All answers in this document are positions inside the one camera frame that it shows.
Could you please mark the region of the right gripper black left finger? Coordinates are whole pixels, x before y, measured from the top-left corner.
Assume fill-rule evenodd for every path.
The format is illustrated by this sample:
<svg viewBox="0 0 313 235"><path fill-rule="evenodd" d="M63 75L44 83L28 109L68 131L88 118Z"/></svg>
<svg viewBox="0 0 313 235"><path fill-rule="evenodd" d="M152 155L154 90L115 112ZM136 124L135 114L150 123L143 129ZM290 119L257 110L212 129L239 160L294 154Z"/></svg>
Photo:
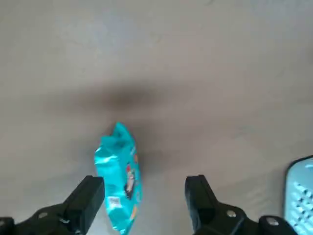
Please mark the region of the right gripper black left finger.
<svg viewBox="0 0 313 235"><path fill-rule="evenodd" d="M85 235L105 196L104 180L86 176L62 203L37 210L27 220L16 223L0 218L2 235Z"/></svg>

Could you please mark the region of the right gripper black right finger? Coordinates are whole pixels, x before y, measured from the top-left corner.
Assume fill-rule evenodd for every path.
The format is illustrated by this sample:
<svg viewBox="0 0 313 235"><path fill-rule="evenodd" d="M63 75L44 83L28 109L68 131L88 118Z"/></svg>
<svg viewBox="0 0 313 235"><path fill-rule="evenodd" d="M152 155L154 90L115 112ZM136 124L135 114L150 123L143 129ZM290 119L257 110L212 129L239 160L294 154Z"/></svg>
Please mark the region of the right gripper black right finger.
<svg viewBox="0 0 313 235"><path fill-rule="evenodd" d="M186 177L185 200L195 235L296 234L294 228L278 216L261 216L256 222L241 208L218 201L204 175Z"/></svg>

